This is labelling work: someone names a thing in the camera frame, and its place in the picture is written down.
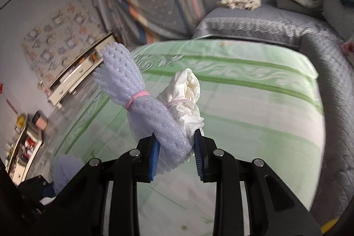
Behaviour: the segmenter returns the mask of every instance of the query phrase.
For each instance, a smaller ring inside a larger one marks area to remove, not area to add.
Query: floor
[[[47,181],[51,181],[51,155],[60,145],[68,127],[76,121],[79,112],[86,107],[91,101],[90,99],[97,93],[97,89],[98,84],[94,82],[91,74],[77,87],[75,93],[64,97],[61,109],[53,108],[47,128],[43,131],[43,145],[33,159],[26,179],[42,175]]]

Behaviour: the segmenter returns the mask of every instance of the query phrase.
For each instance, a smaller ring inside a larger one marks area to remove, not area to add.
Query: white cloth
[[[74,176],[84,167],[81,158],[74,155],[58,154],[52,162],[52,179],[55,195],[58,195]]]
[[[231,9],[249,9],[255,10],[262,5],[261,0],[221,0],[217,2],[220,7],[229,7]]]
[[[200,116],[196,104],[199,97],[199,81],[190,68],[175,73],[169,86],[157,97],[181,126],[183,134],[189,139],[192,146],[194,144],[194,132],[197,129],[200,129],[202,135],[204,135],[202,130],[204,118]]]

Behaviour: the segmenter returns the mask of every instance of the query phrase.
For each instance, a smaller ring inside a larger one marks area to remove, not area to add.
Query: green bedsheet
[[[200,81],[205,135],[235,158],[264,159],[311,206],[325,129],[317,72],[305,56],[261,43],[204,39],[159,42],[132,55],[153,96],[175,72],[191,68]],[[55,154],[107,161],[134,147],[125,109],[101,92]],[[141,235],[212,235],[215,185],[199,180],[193,157],[139,184],[138,192]]]

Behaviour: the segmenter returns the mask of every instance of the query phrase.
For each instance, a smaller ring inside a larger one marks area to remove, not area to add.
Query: green stripe
[[[210,224],[210,223],[213,223],[213,222],[214,222],[214,220],[205,218],[205,217],[203,217],[203,216],[201,216],[201,218],[204,220],[204,223],[205,223],[205,224]]]
[[[57,155],[58,151],[61,149],[61,146],[65,143],[65,139],[70,135],[71,131],[74,129],[74,127],[77,125],[77,123],[81,120],[81,118],[86,114],[87,110],[92,106],[92,104],[95,102],[95,100],[97,99],[97,97],[99,96],[97,95],[96,98],[86,107],[86,109],[84,110],[84,112],[80,115],[80,117],[75,121],[74,125],[70,128],[69,132],[66,134],[66,136],[64,137],[63,141],[60,143],[58,149],[55,151],[54,156]]]
[[[175,57],[176,56],[175,54],[152,54],[152,55],[153,56],[168,56],[168,57]],[[226,63],[246,64],[246,65],[252,65],[252,66],[262,66],[262,67],[281,69],[281,70],[286,70],[286,71],[301,75],[301,76],[305,77],[307,80],[309,80],[310,82],[314,82],[313,78],[311,78],[310,76],[304,74],[303,72],[301,72],[295,68],[285,66],[282,64],[270,63],[270,62],[266,62],[266,61],[248,60],[248,59],[239,59],[239,58],[224,58],[224,57],[210,56],[210,55],[208,55],[208,56],[184,55],[183,58],[194,59],[194,60],[220,61],[220,62],[226,62]]]
[[[318,147],[318,145],[316,145],[312,141],[307,140],[306,138],[302,138],[302,137],[297,136],[297,135],[293,135],[291,133],[287,133],[287,132],[284,132],[284,131],[279,131],[279,130],[272,129],[272,128],[265,127],[265,126],[259,126],[259,125],[256,125],[256,124],[241,122],[241,121],[237,121],[237,120],[234,120],[234,119],[224,118],[224,117],[218,116],[218,115],[211,115],[211,114],[204,113],[204,112],[201,112],[201,116],[205,118],[204,121],[206,121],[207,119],[211,119],[211,120],[214,119],[214,120],[217,120],[219,122],[226,122],[226,123],[230,123],[230,124],[233,124],[233,125],[242,126],[242,127],[248,128],[248,129],[262,131],[262,132],[266,132],[266,133],[272,134],[272,135],[277,135],[277,136],[279,136],[279,138],[291,138],[294,141],[298,141],[298,142],[301,142],[303,144],[312,146],[317,151],[321,151],[321,148]]]
[[[159,191],[157,191],[156,189],[152,188],[151,186],[147,186],[150,189],[152,189],[153,191],[155,191],[157,194],[161,195],[162,197],[164,197],[165,199],[169,200],[170,202],[172,202],[173,204],[176,204],[177,206],[181,207],[184,210],[187,210],[187,208],[183,207],[181,204],[178,204],[177,202],[173,201],[172,199],[169,199],[169,197],[163,195],[162,193],[160,193]]]
[[[162,76],[169,76],[169,77],[172,77],[174,75],[174,72],[163,71],[163,70],[158,70],[158,69],[149,69],[146,72],[149,72],[149,73],[155,74],[155,75],[162,75]],[[251,82],[251,81],[244,81],[244,80],[237,80],[237,79],[224,79],[221,77],[200,75],[198,73],[194,73],[194,75],[200,81],[208,81],[208,82],[212,82],[212,83],[232,84],[232,85],[238,85],[238,86],[244,86],[244,87],[250,87],[250,88],[257,88],[257,89],[262,89],[262,90],[266,90],[266,91],[285,94],[288,96],[293,96],[293,97],[302,99],[302,100],[312,104],[317,109],[318,112],[322,113],[322,107],[320,105],[315,104],[315,102],[311,99],[311,97],[307,96],[304,93],[293,91],[291,89],[280,88],[278,86],[273,86],[273,85],[269,85],[269,84],[260,84],[260,83]]]
[[[68,154],[70,149],[74,146],[76,141],[80,138],[80,136],[87,130],[87,128],[90,126],[91,122],[96,118],[96,116],[100,113],[100,111],[103,109],[103,107],[107,104],[107,102],[110,100],[110,97],[108,97],[104,103],[100,106],[100,108],[95,112],[95,114],[87,121],[86,125],[84,128],[80,131],[80,133],[75,137],[74,141],[70,144],[69,148],[66,150],[65,154]]]

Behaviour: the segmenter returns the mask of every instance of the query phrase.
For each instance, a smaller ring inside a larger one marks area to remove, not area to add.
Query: bed
[[[216,8],[198,25],[198,37],[248,39],[297,50],[319,73],[326,146],[311,207],[323,225],[340,217],[354,191],[354,70],[342,53],[343,40],[326,22],[262,5],[255,11]]]
[[[305,56],[264,43],[206,39],[159,42],[132,55],[153,96],[175,72],[191,68],[201,85],[205,135],[236,158],[263,158],[311,206],[325,136],[317,72]],[[98,91],[52,157],[108,161],[135,147],[126,110]],[[138,202],[141,235],[212,235],[215,185],[199,180],[194,157],[151,184],[139,183]]]

